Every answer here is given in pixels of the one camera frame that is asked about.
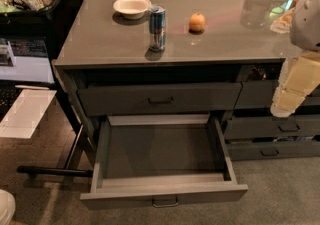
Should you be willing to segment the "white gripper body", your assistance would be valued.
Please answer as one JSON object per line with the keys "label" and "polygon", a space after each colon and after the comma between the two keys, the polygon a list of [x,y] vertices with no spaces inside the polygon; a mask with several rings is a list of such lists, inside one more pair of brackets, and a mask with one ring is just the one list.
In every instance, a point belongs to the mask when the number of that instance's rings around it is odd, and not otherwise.
{"label": "white gripper body", "polygon": [[275,117],[286,118],[320,84],[320,56],[287,59],[282,65],[278,82],[270,111]]}

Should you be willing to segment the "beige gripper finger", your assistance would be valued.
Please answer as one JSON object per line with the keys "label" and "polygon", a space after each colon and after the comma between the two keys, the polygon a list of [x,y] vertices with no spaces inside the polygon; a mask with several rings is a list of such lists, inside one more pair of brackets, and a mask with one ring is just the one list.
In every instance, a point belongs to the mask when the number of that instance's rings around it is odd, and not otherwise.
{"label": "beige gripper finger", "polygon": [[287,91],[307,96],[320,84],[320,54],[304,52],[291,67],[285,83]]}
{"label": "beige gripper finger", "polygon": [[295,111],[305,100],[305,97],[294,92],[278,91],[276,106],[282,110]]}

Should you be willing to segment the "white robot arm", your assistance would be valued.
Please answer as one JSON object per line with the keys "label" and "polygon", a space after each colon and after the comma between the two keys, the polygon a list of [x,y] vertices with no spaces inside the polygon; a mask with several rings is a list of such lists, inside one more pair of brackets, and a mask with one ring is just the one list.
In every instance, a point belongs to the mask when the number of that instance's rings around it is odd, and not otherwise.
{"label": "white robot arm", "polygon": [[320,0],[299,0],[293,10],[290,41],[302,52],[282,65],[271,114],[287,118],[320,85]]}

